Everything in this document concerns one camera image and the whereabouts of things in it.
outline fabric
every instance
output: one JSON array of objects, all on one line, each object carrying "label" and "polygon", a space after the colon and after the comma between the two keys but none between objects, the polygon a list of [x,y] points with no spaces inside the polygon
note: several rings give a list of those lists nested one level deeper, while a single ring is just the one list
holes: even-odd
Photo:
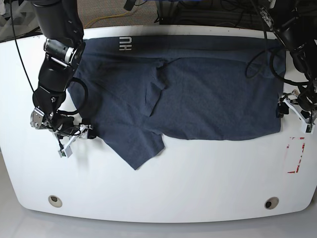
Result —
[{"label": "fabric", "polygon": [[[268,47],[277,47],[275,40]],[[275,116],[283,83],[268,66],[253,79],[247,63],[264,40],[223,36],[134,36],[90,39],[75,77],[89,89],[98,136],[132,168],[157,155],[162,134],[179,139],[247,140],[280,131]],[[263,59],[250,66],[254,74]],[[285,72],[285,52],[274,61]],[[68,88],[75,106],[80,85]]]}]

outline cable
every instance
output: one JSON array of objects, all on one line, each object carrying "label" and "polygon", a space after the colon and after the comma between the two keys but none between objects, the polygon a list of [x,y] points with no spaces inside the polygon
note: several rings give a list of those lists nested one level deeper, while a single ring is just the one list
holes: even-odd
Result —
[{"label": "cable", "polygon": [[148,1],[145,1],[145,2],[143,2],[143,3],[141,3],[141,4],[134,4],[135,6],[142,6],[143,4],[146,4]]},{"label": "cable", "polygon": [[86,84],[82,80],[80,80],[79,78],[75,78],[75,77],[73,77],[70,80],[70,83],[71,82],[79,83],[84,88],[85,96],[84,96],[84,101],[82,102],[82,104],[79,106],[79,108],[77,110],[75,110],[73,112],[67,112],[67,111],[58,110],[59,114],[63,114],[63,115],[66,115],[66,116],[76,115],[77,113],[79,113],[81,110],[84,109],[84,107],[86,106],[86,104],[88,102],[88,88],[87,88]]},{"label": "cable", "polygon": [[222,1],[225,1],[225,0],[220,0],[220,6],[222,7],[222,9],[224,9],[224,10],[226,10],[226,11],[234,11],[234,10],[238,9],[237,6],[235,6],[233,9],[227,9],[227,8],[224,7]]},{"label": "cable", "polygon": [[[179,1],[179,3],[181,5],[183,5],[185,8],[189,8],[189,9],[192,9],[192,8],[195,8],[195,9],[199,9],[199,8],[206,9],[206,8],[204,8],[204,6],[200,6],[200,3],[202,3],[201,1],[195,1],[194,4],[192,4],[192,5],[191,4],[187,4],[184,1]],[[213,6],[213,0],[211,0],[211,4],[210,4],[210,6],[208,8],[211,8],[212,6]]]},{"label": "cable", "polygon": [[12,0],[10,0],[10,17],[11,17],[11,23],[12,23],[11,25],[12,25],[12,31],[13,31],[13,37],[14,37],[16,49],[18,50],[19,57],[20,57],[20,61],[21,61],[21,64],[22,64],[22,66],[23,66],[23,69],[24,69],[26,78],[28,79],[29,84],[30,84],[30,87],[31,87],[31,89],[32,89],[32,92],[34,93],[34,88],[33,88],[32,84],[31,84],[31,81],[30,81],[30,78],[29,78],[29,76],[28,76],[28,73],[26,72],[26,69],[25,69],[25,66],[24,66],[24,63],[23,63],[21,54],[20,54],[19,46],[18,46],[18,43],[17,43],[17,41],[16,41],[16,35],[15,35],[14,23],[13,23],[13,13],[12,13]]},{"label": "cable", "polygon": [[[20,36],[22,36],[21,38],[24,38],[24,37],[34,36],[34,35],[42,35],[42,33],[37,32],[39,29],[40,29],[39,27],[36,27],[35,29],[33,29],[33,30],[29,31],[29,32],[23,33],[21,35],[17,35],[15,37],[18,39],[18,37],[20,37]],[[14,37],[9,38],[9,39],[1,40],[0,43],[1,42],[6,42],[6,41],[11,41],[11,40],[14,40]]]},{"label": "cable", "polygon": [[242,17],[243,17],[244,12],[245,12],[245,10],[243,10],[243,11],[240,13],[239,19],[238,19],[237,23],[234,25],[234,27],[233,27],[233,28],[236,28],[236,27],[240,24],[240,22],[241,22],[241,20],[242,20]]},{"label": "cable", "polygon": [[[58,131],[58,132],[60,132],[60,133],[64,133],[65,135],[69,135],[69,136],[80,135],[80,134],[76,134],[77,132],[80,131],[80,129],[78,129],[78,128],[76,128],[76,127],[70,127],[70,128],[65,129],[65,130],[59,130],[59,129],[57,129],[57,128],[54,127],[54,126],[51,126],[50,129],[54,129],[55,132]],[[73,129],[75,129],[76,131],[75,131],[74,133],[72,133],[72,131],[71,131],[71,133],[67,133],[66,131],[69,130],[69,129],[72,129],[72,131],[73,131]]]},{"label": "cable", "polygon": [[265,56],[264,56],[264,58],[263,58],[263,63],[262,63],[262,65],[261,65],[261,67],[260,67],[259,70],[258,70],[255,74],[253,74],[252,76],[248,76],[248,67],[246,67],[246,70],[245,70],[245,73],[244,73],[244,74],[245,74],[245,77],[246,77],[247,79],[252,79],[252,78],[256,77],[259,73],[261,73],[261,71],[264,69],[264,67],[265,67],[265,65],[266,65],[266,60],[267,60],[267,33],[266,33],[266,30],[265,30],[265,25],[264,25],[264,22],[263,22],[263,20],[262,20],[262,17],[261,17],[261,15],[260,15],[260,12],[259,12],[259,10],[258,10],[258,8],[257,8],[257,6],[256,6],[256,4],[255,4],[255,2],[254,2],[254,0],[250,0],[250,1],[251,1],[252,5],[253,5],[255,11],[257,12],[258,16],[259,16],[260,19],[261,19],[261,26],[262,26],[263,34],[264,34],[264,54],[265,54]]},{"label": "cable", "polygon": [[89,28],[92,27],[95,23],[97,23],[98,21],[100,20],[104,20],[104,19],[109,19],[109,18],[115,18],[115,17],[123,17],[125,16],[126,14],[128,14],[129,11],[123,13],[123,14],[119,14],[119,15],[112,15],[112,16],[102,16],[102,17],[97,17],[93,20],[91,20],[90,22],[88,22],[85,26],[84,26],[84,29],[86,29],[90,24]]},{"label": "cable", "polygon": [[220,26],[220,25],[222,25],[222,24],[230,24],[230,25],[233,25],[234,27],[239,27],[239,28],[241,28],[241,29],[246,29],[245,27],[238,26],[238,25],[236,25],[236,24],[234,24],[234,23],[232,23],[232,22],[229,22],[229,21],[219,23],[219,24],[217,24],[217,25],[215,25],[215,26]]},{"label": "cable", "polygon": [[276,73],[276,71],[275,71],[275,69],[274,69],[274,64],[273,64],[273,63],[274,63],[274,57],[275,57],[276,54],[277,54],[280,50],[282,50],[282,49],[283,49],[282,47],[279,47],[279,48],[275,49],[275,50],[272,52],[272,54],[271,54],[271,56],[270,56],[270,58],[269,58],[269,68],[270,68],[272,74],[273,74],[276,78],[278,78],[279,80],[281,80],[282,82],[287,83],[287,84],[290,84],[290,85],[293,85],[293,86],[304,86],[304,85],[308,85],[308,84],[310,83],[309,81],[307,81],[307,82],[294,82],[294,81],[292,81],[292,80],[285,79],[285,78],[283,78],[282,76],[280,76],[280,75],[278,75],[278,74]]},{"label": "cable", "polygon": [[62,151],[64,149],[64,146],[61,144],[59,137],[57,137],[59,148]]},{"label": "cable", "polygon": [[154,21],[154,23],[158,23],[158,22],[159,22],[159,11],[157,11],[157,13],[158,13],[158,17],[157,17],[157,19]]},{"label": "cable", "polygon": [[250,12],[250,13],[249,13],[249,15],[250,15],[250,23],[251,23],[250,28],[253,28],[253,18],[252,18],[252,13]]}]

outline black cable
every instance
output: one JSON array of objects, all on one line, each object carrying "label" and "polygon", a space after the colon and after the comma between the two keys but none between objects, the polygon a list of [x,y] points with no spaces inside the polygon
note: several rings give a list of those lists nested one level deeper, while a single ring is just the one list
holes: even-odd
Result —
[{"label": "black cable", "polygon": [[225,1],[225,2],[227,2],[227,3],[229,3],[229,4],[231,4],[231,3],[232,3],[232,2],[230,2],[230,1],[220,0],[220,6],[222,7],[222,9],[224,9],[224,10],[226,10],[226,11],[234,11],[234,10],[238,9],[238,7],[237,7],[237,6],[235,6],[233,9],[228,9],[228,8],[225,8],[225,7],[224,7],[224,5],[223,5],[223,3],[222,3],[222,1]]},{"label": "black cable", "polygon": [[160,13],[161,13],[161,19],[163,19],[163,17],[164,17],[163,2],[158,1],[158,3],[159,3],[159,9],[160,9]]},{"label": "black cable", "polygon": [[193,5],[189,5],[189,4],[187,4],[187,3],[184,3],[184,1],[180,1],[179,3],[182,4],[182,5],[185,6],[185,7],[195,7],[195,6],[198,6],[198,5],[199,5],[199,2],[198,2],[198,1],[196,1],[195,4],[193,4]]},{"label": "black cable", "polygon": [[64,146],[61,144],[59,137],[57,137],[57,140],[58,140],[60,150],[63,150]]},{"label": "black cable", "polygon": [[67,128],[63,131],[63,133],[65,133],[67,130],[70,130],[71,129],[71,132],[69,133],[70,135],[80,135],[79,134],[76,134],[77,132],[80,132],[80,129],[79,128],[76,128],[76,127],[70,127],[70,128]]},{"label": "black cable", "polygon": [[[39,30],[39,27],[36,27],[35,29],[33,29],[33,30],[29,31],[29,32],[23,33],[23,34],[21,34],[21,35],[17,35],[17,36],[15,36],[15,37],[18,39],[18,37],[21,36],[21,37],[19,38],[19,39],[21,39],[21,38],[29,37],[29,36],[42,35],[42,33],[37,32],[37,30]],[[11,41],[11,40],[14,40],[14,37],[9,38],[9,39],[5,39],[5,40],[1,40],[0,43],[1,43],[1,42],[6,42],[6,41]]]},{"label": "black cable", "polygon": [[236,27],[240,24],[240,22],[241,22],[241,20],[242,20],[242,17],[243,17],[244,12],[245,12],[245,10],[243,10],[243,11],[240,13],[239,19],[238,19],[237,23],[234,25],[234,27],[233,27],[233,28],[236,28]]},{"label": "black cable", "polygon": [[167,17],[169,17],[169,18],[171,17],[174,4],[175,4],[175,2],[172,1],[172,2],[170,3],[170,5],[169,5],[169,10],[168,10],[168,15],[167,15]]},{"label": "black cable", "polygon": [[248,71],[250,65],[253,63],[253,61],[255,61],[256,58],[259,57],[260,55],[262,55],[263,53],[265,53],[265,50],[263,50],[263,51],[261,51],[260,53],[258,53],[256,56],[254,56],[254,57],[248,62],[247,66],[246,66],[246,69],[245,69],[245,74],[247,73],[247,71]]},{"label": "black cable", "polygon": [[241,2],[241,0],[236,0],[236,2],[241,9],[250,10],[250,11],[253,10],[253,6],[247,4],[246,2]]},{"label": "black cable", "polygon": [[134,4],[135,6],[142,6],[143,4],[146,4],[148,1],[145,1],[145,2],[143,2],[143,3],[141,3],[141,4]]},{"label": "black cable", "polygon": [[32,84],[31,84],[31,81],[30,81],[30,78],[29,78],[29,76],[28,76],[28,73],[26,72],[26,69],[25,69],[25,66],[24,66],[24,63],[23,63],[21,54],[20,54],[19,46],[18,46],[18,43],[17,43],[17,41],[16,41],[16,35],[15,35],[14,23],[13,23],[13,13],[12,13],[12,0],[10,0],[10,16],[11,16],[11,23],[12,23],[11,25],[12,25],[12,31],[13,31],[13,37],[14,37],[16,49],[18,50],[19,57],[20,57],[21,64],[22,64],[22,66],[23,66],[25,75],[26,75],[26,77],[27,77],[27,79],[28,79],[28,81],[29,81],[29,84],[30,84],[30,87],[31,87],[31,89],[32,89],[32,92],[34,93],[33,86],[32,86]]},{"label": "black cable", "polygon": [[[80,131],[80,129],[76,128],[76,127],[70,127],[70,128],[67,128],[65,130],[59,130],[57,129],[56,127],[52,126],[51,125],[51,128],[50,129],[53,129],[54,131],[58,131],[60,133],[64,133],[65,135],[70,135],[70,136],[74,136],[74,135],[80,135],[80,134],[76,134],[77,132]],[[76,131],[74,133],[67,133],[66,131],[69,130],[69,129],[76,129]]]},{"label": "black cable", "polygon": [[274,64],[273,64],[273,63],[274,63],[274,58],[275,58],[276,54],[277,54],[280,50],[282,50],[282,49],[283,49],[283,48],[280,47],[280,48],[276,48],[275,50],[273,50],[273,52],[272,52],[272,54],[271,54],[271,56],[270,56],[270,58],[269,58],[269,68],[270,68],[272,74],[273,74],[276,78],[278,78],[279,80],[281,80],[282,82],[287,83],[287,84],[290,84],[290,85],[293,85],[293,86],[304,86],[304,85],[308,85],[308,84],[310,83],[309,81],[307,81],[307,82],[294,82],[294,81],[292,81],[292,80],[285,79],[285,78],[283,78],[282,76],[280,76],[280,75],[278,75],[278,74],[276,73],[276,71],[275,71],[275,69],[274,69]]},{"label": "black cable", "polygon": [[[17,43],[17,40],[16,40],[16,35],[15,35],[15,30],[14,30],[14,22],[13,22],[13,14],[12,14],[12,0],[10,0],[10,17],[11,17],[11,25],[12,25],[12,31],[13,31],[13,37],[14,37],[16,49],[17,49],[17,51],[18,51],[21,64],[22,64],[22,66],[23,66],[25,75],[26,75],[26,77],[27,77],[27,79],[28,79],[28,82],[29,82],[29,84],[30,84],[30,87],[31,87],[31,89],[32,89],[33,95],[35,95],[35,97],[36,97],[36,94],[34,94],[34,89],[33,89],[33,86],[32,86],[32,84],[31,84],[29,75],[28,75],[28,73],[26,72],[26,69],[25,69],[25,66],[24,66],[24,63],[23,63],[23,60],[22,60],[22,57],[21,57],[21,53],[20,53],[20,50],[19,50],[19,46],[18,46],[18,43]],[[56,131],[58,131],[58,132],[64,133],[64,134],[66,134],[66,135],[70,135],[70,136],[73,136],[73,135],[75,135],[76,132],[80,131],[79,129],[75,128],[75,129],[77,129],[78,131],[76,131],[76,132],[73,133],[73,134],[69,134],[69,133],[66,133],[66,132],[64,132],[64,131],[61,131],[61,130],[59,130],[59,129],[57,129],[57,128],[54,128],[54,127],[53,127],[53,129],[56,130]]]},{"label": "black cable", "polygon": [[249,15],[250,15],[250,28],[253,29],[253,18],[252,18],[252,13],[249,12]]},{"label": "black cable", "polygon": [[251,1],[252,5],[253,5],[255,11],[257,12],[258,16],[259,16],[260,19],[261,19],[261,26],[262,26],[263,34],[264,34],[264,54],[265,54],[265,56],[264,56],[264,58],[263,58],[263,63],[262,63],[262,65],[261,65],[261,67],[260,67],[259,70],[258,70],[255,74],[253,74],[252,76],[248,76],[248,67],[246,68],[246,70],[245,70],[245,77],[246,77],[247,79],[252,79],[252,78],[256,77],[259,73],[261,73],[261,71],[262,71],[262,70],[264,69],[264,67],[266,66],[266,61],[267,61],[267,33],[266,33],[266,30],[265,30],[265,25],[264,25],[264,22],[263,22],[263,20],[262,20],[261,15],[260,15],[259,9],[258,9],[257,5],[255,4],[254,0],[250,0],[250,1]]},{"label": "black cable", "polygon": [[86,106],[87,101],[88,101],[88,88],[87,88],[86,84],[82,80],[80,80],[79,78],[72,78],[69,83],[71,83],[71,82],[79,83],[84,88],[85,96],[84,96],[83,103],[79,106],[79,108],[77,110],[75,110],[73,112],[58,110],[59,114],[63,114],[63,115],[67,115],[67,116],[73,116],[73,115],[78,114],[81,110],[84,109],[84,107]]},{"label": "black cable", "polygon": [[154,23],[159,22],[159,11],[157,11],[157,13],[158,13],[158,17],[157,17],[157,19],[154,21]]}]

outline circular hole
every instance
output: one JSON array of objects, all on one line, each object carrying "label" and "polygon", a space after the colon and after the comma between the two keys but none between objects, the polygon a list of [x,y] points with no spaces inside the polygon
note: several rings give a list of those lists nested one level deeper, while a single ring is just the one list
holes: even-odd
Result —
[{"label": "circular hole", "polygon": [[277,197],[271,197],[265,202],[264,207],[268,210],[272,210],[278,205],[278,203],[279,200]]},{"label": "circular hole", "polygon": [[266,207],[266,208],[270,208],[271,205],[272,205],[271,202],[266,202],[265,207]]},{"label": "circular hole", "polygon": [[52,197],[51,197],[51,200],[52,200],[53,202],[57,202],[57,197],[52,196]]},{"label": "circular hole", "polygon": [[63,205],[61,200],[58,197],[54,196],[54,195],[49,196],[49,203],[53,207],[57,207],[57,208],[59,208],[59,207],[61,207]]}]

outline metal bracket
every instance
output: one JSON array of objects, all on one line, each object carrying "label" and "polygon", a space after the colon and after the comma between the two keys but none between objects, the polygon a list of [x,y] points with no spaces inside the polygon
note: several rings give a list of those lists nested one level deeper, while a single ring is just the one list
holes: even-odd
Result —
[{"label": "metal bracket", "polygon": [[62,158],[62,157],[67,157],[69,158],[73,152],[70,148],[70,145],[76,141],[77,138],[80,138],[80,139],[87,139],[86,136],[88,135],[88,130],[91,129],[91,125],[80,125],[79,126],[79,131],[80,133],[78,133],[77,135],[74,135],[72,136],[69,141],[63,145],[63,149],[59,150],[58,153],[59,153],[59,156]]},{"label": "metal bracket", "polygon": [[35,129],[40,129],[40,127],[42,126],[43,118],[44,112],[42,112],[38,108],[34,108],[34,110],[31,113],[31,126]]},{"label": "metal bracket", "polygon": [[313,114],[313,121],[310,122],[309,118],[304,118],[304,116],[302,115],[301,111],[303,110],[299,105],[294,105],[291,104],[291,100],[289,98],[285,98],[283,100],[283,102],[291,109],[293,110],[296,115],[300,118],[300,120],[302,121],[302,126],[301,126],[301,131],[303,133],[310,133],[313,134],[314,132],[314,128],[315,128],[315,124],[314,121],[316,119],[317,114],[314,113]]}]

